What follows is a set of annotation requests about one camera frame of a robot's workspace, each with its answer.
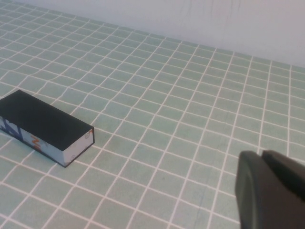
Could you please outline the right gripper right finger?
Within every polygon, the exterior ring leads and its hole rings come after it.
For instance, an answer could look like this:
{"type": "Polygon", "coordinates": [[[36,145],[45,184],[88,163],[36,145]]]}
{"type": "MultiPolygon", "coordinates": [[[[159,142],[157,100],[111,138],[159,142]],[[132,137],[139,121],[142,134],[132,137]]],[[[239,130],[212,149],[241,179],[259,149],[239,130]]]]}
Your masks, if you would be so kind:
{"type": "Polygon", "coordinates": [[[305,201],[305,166],[273,150],[264,150],[262,159],[289,191],[305,201]]]}

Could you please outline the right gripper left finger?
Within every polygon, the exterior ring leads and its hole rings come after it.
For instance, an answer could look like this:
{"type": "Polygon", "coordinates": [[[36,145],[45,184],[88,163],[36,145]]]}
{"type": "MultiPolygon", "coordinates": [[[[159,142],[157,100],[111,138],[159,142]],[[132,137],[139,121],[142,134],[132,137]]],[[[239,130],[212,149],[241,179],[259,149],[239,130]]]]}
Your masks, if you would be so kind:
{"type": "Polygon", "coordinates": [[[238,159],[235,195],[242,229],[303,229],[305,202],[253,151],[238,159]]]}

